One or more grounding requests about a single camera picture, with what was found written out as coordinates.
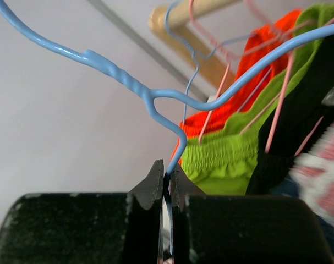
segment clothing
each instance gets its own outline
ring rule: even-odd
[[[334,3],[319,3],[306,9],[298,17],[299,25],[316,19],[317,26],[306,26],[296,31],[299,35],[322,26],[334,17]],[[322,39],[311,41],[294,50],[292,78],[287,86],[289,94],[310,67]],[[182,168],[188,178],[207,194],[245,194],[249,179],[257,164],[258,133],[277,106],[274,102],[243,134],[240,131],[280,92],[285,71],[276,75],[258,96],[251,109],[231,115],[222,130],[208,133],[202,145],[189,139],[182,155]]]
[[[269,194],[299,198],[299,186],[290,176],[286,176],[285,179],[278,186],[270,190]],[[322,217],[318,215],[316,216],[317,220],[320,223],[326,241],[334,256],[334,227],[331,224],[327,223]]]
[[[309,153],[296,158],[290,175],[302,186],[301,199],[334,224],[334,123]]]
[[[283,32],[292,29],[300,13],[301,9],[295,9],[289,12],[275,23],[276,28],[280,29]],[[252,37],[248,39],[244,51],[248,51],[275,37],[268,25],[265,25],[259,29],[255,29],[251,33],[251,35]],[[276,41],[256,52],[244,56],[240,60],[235,79],[237,80],[248,69],[250,69],[259,59],[270,53],[280,44],[282,43]],[[207,128],[205,130],[205,133],[222,129],[228,117],[239,109],[239,107],[248,98],[248,96],[251,94],[256,85],[261,81],[263,77],[265,77],[268,70],[271,69],[270,73],[267,75],[267,77],[259,86],[259,88],[254,92],[249,101],[244,105],[241,111],[245,112],[249,110],[254,101],[256,100],[257,96],[259,95],[259,93],[266,87],[266,85],[269,83],[271,79],[274,78],[275,75],[277,75],[287,67],[287,63],[288,63],[288,56],[284,54],[283,56],[279,57],[278,59],[270,63],[267,67],[262,69],[258,74],[256,74],[246,85],[244,85],[235,95],[233,95],[232,98],[230,98],[221,107],[213,111],[212,116],[207,125]],[[181,122],[179,126],[184,130],[188,138],[198,136],[201,133],[207,115],[208,111],[202,111],[197,114],[191,115],[185,120],[184,125]],[[174,156],[174,153],[178,146],[179,142],[176,148],[174,149],[172,156]]]
[[[322,100],[334,88],[334,35],[326,37],[317,51],[307,73],[294,91],[283,101],[269,153],[265,146],[269,137],[273,111],[259,131],[257,166],[251,176],[246,194],[265,194],[279,184],[294,163],[294,154],[321,117],[319,129],[311,136],[305,149],[320,138],[334,121],[334,106]]]

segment orange clothing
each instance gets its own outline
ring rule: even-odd
[[[302,11],[301,9],[295,9],[289,12],[288,14],[286,14],[285,16],[283,16],[281,19],[275,22],[276,28],[280,29],[283,32],[292,29],[301,11]],[[275,37],[272,34],[270,27],[268,25],[265,25],[259,29],[255,29],[251,35],[252,37],[248,39],[244,51],[254,48]],[[282,42],[276,41],[258,51],[255,51],[247,56],[244,56],[239,63],[239,67],[238,67],[238,71],[236,73],[235,79],[237,80],[248,69],[250,69],[258,60],[260,60],[262,57],[270,53],[272,50],[274,50],[281,44]],[[239,109],[239,107],[243,104],[243,102],[248,98],[251,92],[255,89],[257,84],[266,75],[268,70],[271,69],[271,72],[262,82],[260,87],[256,90],[256,92],[252,95],[250,100],[241,109],[241,112],[248,111],[251,108],[254,101],[257,99],[260,92],[267,86],[269,81],[275,75],[277,75],[278,73],[280,73],[282,70],[284,70],[287,67],[287,63],[288,63],[288,56],[284,54],[280,58],[270,63],[264,69],[262,69],[247,84],[245,84],[242,88],[240,88],[237,91],[237,93],[234,94],[226,103],[224,103],[222,106],[215,109],[209,120],[205,133],[209,133],[212,131],[217,131],[217,130],[222,129],[228,117]],[[199,136],[201,133],[202,127],[205,123],[207,115],[208,115],[208,111],[202,111],[202,112],[196,113],[188,117],[185,120],[184,125],[181,122],[179,126],[184,130],[188,138]],[[173,151],[173,155],[178,146],[179,146],[179,140],[178,140],[178,144],[176,145],[176,148]]]

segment wall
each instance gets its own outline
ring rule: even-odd
[[[162,4],[168,6],[176,0],[129,1],[128,5],[125,4],[126,0],[102,1],[119,14],[161,54],[168,58],[170,62],[173,63],[181,72],[183,72],[186,76],[192,76],[192,69],[179,59],[179,57],[158,38],[156,38],[147,26],[149,14],[155,7]],[[316,2],[334,2],[334,0],[253,0],[253,2],[270,17],[271,21],[276,21],[294,8],[305,8]],[[247,35],[255,27],[262,25],[262,23],[251,14],[246,5],[242,2],[203,17],[199,19],[199,22],[219,41]],[[238,42],[229,45],[228,48],[235,53],[241,53],[244,49],[245,43],[246,41]],[[237,68],[238,61],[235,61],[232,63],[232,70],[236,72]],[[207,95],[216,93],[215,88],[210,86],[201,77],[196,78],[194,83],[203,89],[203,92]]]
[[[50,40],[101,53],[148,87],[184,90],[86,1],[6,2]],[[156,102],[181,120],[181,103]],[[0,223],[24,193],[130,190],[154,160],[168,164],[175,143],[123,85],[33,44],[0,15]]]

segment black plastic object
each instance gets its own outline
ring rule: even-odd
[[[173,258],[176,264],[187,264],[184,261],[188,260],[189,256],[188,219],[185,214],[185,204],[188,203],[185,200],[187,195],[196,195],[201,199],[206,198],[206,194],[189,180],[183,169],[177,164],[171,175]]]
[[[176,264],[333,263],[315,215],[294,198],[187,196]]]
[[[162,183],[160,160],[130,193],[25,195],[0,228],[0,264],[157,263]]]

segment wire hanger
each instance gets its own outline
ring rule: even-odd
[[[296,27],[294,27],[293,29],[291,29],[291,30],[288,30],[288,31],[286,31],[285,32],[285,34],[286,35],[289,35],[289,34],[291,34],[291,33],[294,33],[296,30],[298,30],[298,29],[301,29],[301,28],[303,28],[304,26],[307,26],[307,25],[314,25],[314,24],[316,24],[317,23],[317,21],[315,21],[315,20],[307,20],[307,21],[305,21],[305,22],[303,22],[303,23],[301,23],[300,25],[298,25],[298,26],[296,26]],[[278,97],[280,96],[280,92],[254,117],[254,119],[253,120],[251,120],[250,122],[249,122],[249,124],[247,124],[244,128],[243,128],[243,130],[242,131],[240,131],[240,134],[242,134],[242,133],[244,133],[266,110],[267,110],[267,108],[269,108],[277,99],[278,99]]]
[[[247,35],[244,35],[244,36],[240,36],[240,37],[235,37],[235,38],[232,38],[230,40],[225,40],[221,43],[217,43],[217,45],[215,45],[215,48],[207,55],[205,55],[204,53],[200,52],[200,51],[196,51],[194,50],[194,48],[191,46],[191,44],[186,40],[184,39],[183,37],[177,35],[176,33],[174,33],[169,25],[168,25],[168,17],[169,17],[169,14],[171,12],[171,10],[179,4],[179,1],[176,1],[174,3],[172,3],[167,11],[166,11],[166,15],[165,15],[165,29],[166,29],[166,32],[172,37],[174,38],[175,40],[181,42],[186,48],[187,50],[191,53],[191,58],[192,60],[194,61],[195,65],[196,65],[196,68],[195,68],[195,71],[193,72],[187,86],[186,86],[186,89],[185,89],[185,94],[188,95],[188,92],[189,92],[189,89],[190,89],[190,86],[193,82],[193,80],[195,79],[197,73],[199,72],[199,69],[200,69],[200,63],[199,61],[197,60],[196,58],[196,55],[197,56],[200,56],[202,59],[204,60],[207,60],[209,59],[217,50],[222,50],[223,49],[223,46],[225,45],[230,45],[230,44],[233,44],[233,43],[236,43],[236,42],[240,42],[240,41],[243,41],[243,40],[246,40],[248,39],[249,37],[251,37],[252,35],[251,34],[247,34]],[[186,119],[186,114],[187,114],[187,105],[184,104],[184,113],[183,113],[183,122],[182,124],[185,124],[185,119]]]
[[[39,46],[46,48],[52,52],[60,54],[64,57],[72,59],[76,62],[90,66],[118,81],[119,83],[126,86],[131,92],[135,93],[137,96],[143,99],[149,115],[158,123],[166,127],[167,129],[174,132],[180,138],[180,144],[176,150],[176,154],[172,158],[167,170],[165,172],[164,182],[163,182],[163,196],[166,200],[169,218],[172,219],[172,207],[171,207],[171,197],[168,191],[168,185],[171,178],[171,174],[180,159],[183,151],[185,150],[187,144],[187,137],[184,131],[177,125],[171,122],[169,119],[165,118],[156,110],[154,105],[154,99],[156,98],[173,98],[179,100],[187,105],[201,110],[209,111],[215,109],[222,104],[224,104],[230,97],[232,97],[243,85],[245,85],[252,77],[254,77],[260,70],[266,67],[269,63],[273,62],[283,54],[291,51],[292,49],[316,40],[322,37],[330,36],[334,34],[334,24],[330,26],[321,27],[315,29],[295,38],[292,38],[280,45],[272,52],[264,56],[258,62],[256,62],[246,73],[244,73],[237,81],[235,81],[219,98],[212,102],[202,103],[199,102],[182,92],[171,90],[171,89],[157,89],[152,90],[147,86],[140,83],[137,79],[133,78],[126,71],[116,66],[109,59],[103,57],[102,55],[87,49],[83,53],[77,52],[73,49],[67,48],[55,42],[52,42],[41,35],[37,34],[29,27],[27,27],[6,5],[4,0],[0,0],[0,13],[8,20],[13,27],[15,27],[20,33],[27,37],[32,42],[38,44]]]
[[[334,23],[334,17],[329,20],[323,27],[321,28],[324,28],[324,27],[327,27],[331,24]],[[285,91],[286,91],[286,86],[288,84],[288,81],[289,81],[289,76],[290,76],[290,72],[289,70],[291,71],[291,67],[293,65],[293,52],[290,51],[289,53],[289,60],[288,60],[288,66],[287,66],[287,72],[286,72],[286,76],[284,77],[284,82],[283,82],[283,86],[282,86],[282,89],[281,91],[268,103],[267,106],[265,106],[265,108],[259,113],[256,115],[256,117],[240,132],[240,134],[242,134],[243,132],[245,132],[263,113],[264,111],[270,107],[276,100],[277,98],[279,97],[280,99],[278,100],[278,105],[276,107],[276,110],[275,110],[275,115],[274,115],[274,118],[273,118],[273,121],[272,121],[272,124],[271,124],[271,129],[270,129],[270,133],[269,133],[269,138],[267,140],[267,143],[266,143],[266,147],[265,147],[265,151],[266,153],[269,152],[270,150],[270,147],[271,147],[271,143],[272,143],[272,140],[273,140],[273,136],[274,136],[274,133],[275,133],[275,130],[276,130],[276,125],[278,123],[278,118],[279,118],[279,114],[280,114],[280,111],[281,111],[281,107],[282,107],[282,104],[283,104],[283,100],[284,100],[284,96],[285,96]],[[322,120],[322,117],[319,119],[319,121],[316,123],[316,125],[314,126],[313,130],[308,134],[308,136],[304,139],[304,141],[302,142],[302,144],[299,146],[299,149],[296,151],[295,153],[295,156],[298,155],[301,150],[303,149],[304,145],[308,142],[309,138],[311,137],[311,135],[313,134],[314,130],[318,127],[319,123],[321,122]]]
[[[287,36],[285,33],[283,33],[281,30],[277,29],[276,26],[270,21],[270,19],[251,1],[251,0],[244,0],[245,4],[248,6],[248,8],[250,9],[250,11],[257,17],[259,18],[262,22],[264,22],[265,24],[269,24],[271,31],[276,33],[275,36],[275,40],[280,40],[280,41],[286,41],[287,40]],[[209,39],[209,42],[215,46],[219,46],[218,41],[216,40],[216,38],[214,36],[212,36],[211,33],[209,33],[201,24],[199,24],[196,19],[193,16],[193,3],[194,0],[190,0],[189,1],[189,18],[191,23],[194,25],[194,27],[197,29],[198,32],[200,32],[202,35],[204,35],[205,37],[207,37]],[[272,40],[266,41],[263,44],[269,45],[272,43]],[[265,46],[257,46],[253,49],[251,49],[251,53],[260,50],[261,48],[265,47]],[[220,86],[217,90],[217,94],[216,94],[216,98],[218,98],[218,96],[221,93],[221,89],[223,87],[223,84],[226,80],[226,77],[228,75],[229,72],[229,67],[231,64],[232,59],[229,57],[229,55],[232,56],[233,59],[237,59],[240,58],[242,56],[245,56],[244,54],[241,55],[235,55],[234,53],[229,52],[228,50],[226,50],[225,48],[220,48],[220,51],[224,54],[224,57],[226,59],[226,62],[228,63],[227,65],[227,69],[223,75],[222,81],[220,83]],[[271,70],[268,70],[268,72],[265,74],[265,76],[267,77],[268,74],[270,73]],[[250,100],[250,98],[252,97],[252,95],[256,92],[256,90],[260,87],[260,85],[262,84],[262,82],[266,79],[266,77],[262,78],[261,81],[257,84],[256,88],[252,91],[252,93],[248,96],[248,98],[245,100],[245,102],[241,105],[241,107],[239,108],[238,112],[243,108],[243,106],[246,104],[246,102],[248,102]],[[202,127],[202,130],[200,132],[199,138],[198,138],[198,142],[201,145],[202,143],[202,137],[206,131],[207,125],[209,123],[209,120],[211,118],[213,111],[209,111],[206,120],[204,122],[204,125]]]

